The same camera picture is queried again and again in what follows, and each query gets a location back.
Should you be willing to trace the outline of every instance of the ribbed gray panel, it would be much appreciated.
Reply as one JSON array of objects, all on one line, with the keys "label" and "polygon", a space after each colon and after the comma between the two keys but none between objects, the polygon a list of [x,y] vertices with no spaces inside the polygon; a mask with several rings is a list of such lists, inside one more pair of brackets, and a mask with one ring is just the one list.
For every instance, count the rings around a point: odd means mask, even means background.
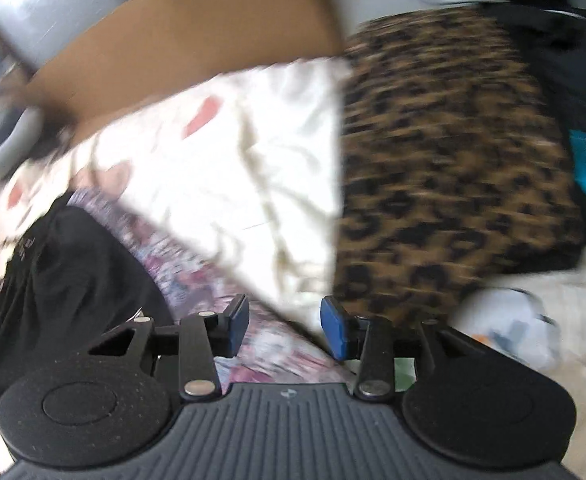
[{"label": "ribbed gray panel", "polygon": [[153,448],[89,472],[19,463],[4,480],[574,480],[557,464],[484,473],[412,440],[390,407],[345,395],[343,384],[236,384],[193,404]]}]

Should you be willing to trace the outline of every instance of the white fabric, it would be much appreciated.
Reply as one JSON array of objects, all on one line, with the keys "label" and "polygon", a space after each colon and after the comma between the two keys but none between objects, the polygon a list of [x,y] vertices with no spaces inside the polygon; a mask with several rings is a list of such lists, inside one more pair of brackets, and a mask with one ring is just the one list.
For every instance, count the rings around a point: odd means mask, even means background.
[{"label": "white fabric", "polygon": [[[22,235],[88,168],[89,180],[121,195],[125,208],[320,333],[341,214],[348,71],[343,60],[319,59],[220,75],[115,121],[53,164],[24,164],[0,190],[0,245]],[[184,138],[207,100],[219,110]],[[80,185],[86,173],[75,177]]]},{"label": "white fabric", "polygon": [[[576,270],[499,276],[485,285],[488,290],[468,298],[451,325],[531,365],[570,393],[577,426],[563,464],[586,480],[586,250]],[[508,288],[527,291],[532,301],[514,296]],[[548,316],[550,324],[542,323],[535,316],[538,312]],[[503,351],[491,335],[507,334],[520,322],[528,325],[526,333],[511,352]]]}]

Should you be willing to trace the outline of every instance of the pile of clothes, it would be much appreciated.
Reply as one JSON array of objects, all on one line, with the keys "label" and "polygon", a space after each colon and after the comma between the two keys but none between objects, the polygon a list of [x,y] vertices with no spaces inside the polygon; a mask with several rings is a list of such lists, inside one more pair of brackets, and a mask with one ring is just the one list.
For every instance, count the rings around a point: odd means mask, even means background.
[{"label": "pile of clothes", "polygon": [[313,342],[333,294],[406,338],[448,319],[558,380],[578,406],[566,465],[586,478],[571,130],[586,16],[495,4],[375,20],[345,60],[220,75],[27,161],[0,186],[0,396],[141,312],[170,324],[238,292],[251,323],[215,360],[224,388],[349,383]]}]

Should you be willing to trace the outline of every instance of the brown cardboard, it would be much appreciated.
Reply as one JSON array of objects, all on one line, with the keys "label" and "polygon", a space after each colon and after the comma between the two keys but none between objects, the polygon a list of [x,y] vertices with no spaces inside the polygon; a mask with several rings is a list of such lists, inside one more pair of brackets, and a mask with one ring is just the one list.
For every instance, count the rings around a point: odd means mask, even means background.
[{"label": "brown cardboard", "polygon": [[42,67],[27,93],[72,116],[84,138],[218,73],[341,51],[325,0],[130,0]]}]

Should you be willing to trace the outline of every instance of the brown fabric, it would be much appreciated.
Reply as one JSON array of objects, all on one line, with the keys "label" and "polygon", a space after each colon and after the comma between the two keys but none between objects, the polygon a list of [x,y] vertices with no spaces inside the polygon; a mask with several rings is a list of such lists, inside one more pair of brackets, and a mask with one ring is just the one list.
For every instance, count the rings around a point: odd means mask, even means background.
[{"label": "brown fabric", "polygon": [[469,8],[350,40],[335,295],[408,326],[487,274],[580,242],[561,133],[506,33]]}]

